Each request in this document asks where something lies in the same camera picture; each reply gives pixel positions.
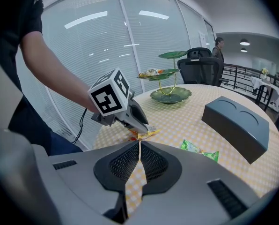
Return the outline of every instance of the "fluorescent light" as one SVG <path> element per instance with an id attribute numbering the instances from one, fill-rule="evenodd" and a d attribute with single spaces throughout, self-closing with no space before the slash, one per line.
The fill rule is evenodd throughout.
<path id="1" fill-rule="evenodd" d="M 124 57 L 124 56 L 127 56 L 127 55 L 130 55 L 130 53 L 129 53 L 129 54 L 124 54 L 124 55 L 121 55 L 121 56 L 119 56 L 119 57 Z"/>
<path id="2" fill-rule="evenodd" d="M 78 25 L 79 23 L 83 23 L 83 22 L 86 22 L 88 20 L 92 20 L 92 19 L 95 19 L 95 18 L 98 18 L 98 17 L 104 17 L 104 16 L 107 16 L 107 11 L 100 12 L 100 13 L 94 13 L 94 14 L 91 14 L 91 15 L 88 15 L 88 16 L 85 16 L 85 17 L 82 17 L 82 18 L 78 18 L 78 19 L 74 20 L 73 22 L 69 22 L 68 24 L 66 24 L 65 28 L 69 29 L 69 28 L 71 28 L 75 25 Z"/>
<path id="3" fill-rule="evenodd" d="M 124 45 L 124 47 L 130 47 L 130 46 L 132 46 L 132 45 L 140 45 L 139 43 L 135 43 L 135 44 L 128 44 L 128 45 Z"/>
<path id="4" fill-rule="evenodd" d="M 100 61 L 100 62 L 105 62 L 105 61 L 107 61 L 107 60 L 109 60 L 109 59 L 105 59 L 105 60 L 102 60 L 102 61 Z"/>
<path id="5" fill-rule="evenodd" d="M 151 17 L 158 17 L 167 20 L 169 16 L 162 15 L 159 13 L 153 13 L 153 12 L 148 12 L 148 11 L 140 11 L 139 15 L 145 15 L 145 16 L 151 16 Z"/>

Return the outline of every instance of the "blue jeans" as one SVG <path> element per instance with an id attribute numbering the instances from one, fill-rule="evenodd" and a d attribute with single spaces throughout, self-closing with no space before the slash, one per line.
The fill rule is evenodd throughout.
<path id="1" fill-rule="evenodd" d="M 82 152 L 82 150 L 62 136 L 51 132 L 50 156 Z"/>

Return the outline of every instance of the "yellow checkered tablecloth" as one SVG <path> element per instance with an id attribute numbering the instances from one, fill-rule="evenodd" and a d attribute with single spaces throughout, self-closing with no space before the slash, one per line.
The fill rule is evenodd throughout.
<path id="1" fill-rule="evenodd" d="M 146 114 L 149 124 L 161 129 L 160 133 L 149 137 L 147 141 L 179 148 L 183 139 L 186 139 L 206 152 L 218 150 L 220 152 L 219 164 L 249 184 L 260 197 L 278 187 L 279 133 L 267 114 L 249 99 L 224 88 L 198 84 L 178 86 L 189 89 L 192 96 L 174 105 L 166 105 L 152 100 L 150 98 L 152 91 L 135 98 Z M 268 151 L 251 165 L 229 142 L 201 120 L 205 105 L 220 96 L 242 104 L 269 122 Z M 111 127 L 103 126 L 94 148 L 122 143 L 131 136 L 131 132 L 118 122 Z M 139 162 L 126 183 L 126 202 L 129 215 L 140 204 L 142 186 L 145 184 L 145 172 L 143 165 Z"/>

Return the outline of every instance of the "black mesh vent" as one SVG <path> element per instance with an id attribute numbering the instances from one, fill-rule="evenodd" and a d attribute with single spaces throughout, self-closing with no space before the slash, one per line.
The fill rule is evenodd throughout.
<path id="1" fill-rule="evenodd" d="M 66 161 L 66 162 L 62 162 L 62 163 L 53 164 L 53 166 L 54 166 L 55 170 L 58 170 L 58 169 L 62 169 L 65 167 L 73 166 L 75 164 L 77 164 L 75 161 L 70 160 L 70 161 Z"/>
<path id="2" fill-rule="evenodd" d="M 147 146 L 141 146 L 141 162 L 146 173 L 147 183 L 163 175 L 169 163 Z"/>
<path id="3" fill-rule="evenodd" d="M 139 145 L 136 144 L 113 159 L 109 164 L 111 173 L 127 182 L 138 163 L 139 152 Z"/>
<path id="4" fill-rule="evenodd" d="M 248 209 L 221 180 L 214 180 L 207 184 L 232 219 Z"/>

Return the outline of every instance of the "green snack bag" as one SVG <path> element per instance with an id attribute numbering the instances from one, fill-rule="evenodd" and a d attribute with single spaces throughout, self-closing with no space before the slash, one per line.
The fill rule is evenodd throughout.
<path id="1" fill-rule="evenodd" d="M 215 162 L 218 162 L 219 160 L 219 151 L 216 151 L 216 152 L 203 152 L 202 149 L 200 148 L 197 148 L 194 144 L 192 144 L 190 141 L 187 141 L 187 140 L 183 140 L 183 143 L 181 144 L 180 148 L 182 150 L 187 150 L 187 151 L 190 151 L 190 152 L 195 152 L 195 153 L 199 153 L 199 154 L 203 154 L 204 156 L 212 159 L 213 161 Z"/>
<path id="2" fill-rule="evenodd" d="M 192 144 L 190 141 L 183 140 L 183 143 L 181 144 L 180 148 L 182 150 L 187 150 L 190 152 L 195 152 L 195 153 L 202 153 L 202 150 L 200 148 L 197 148 L 194 144 Z"/>
<path id="3" fill-rule="evenodd" d="M 219 160 L 219 151 L 216 151 L 216 152 L 203 152 L 203 155 L 212 159 L 213 161 L 215 162 L 218 162 Z"/>

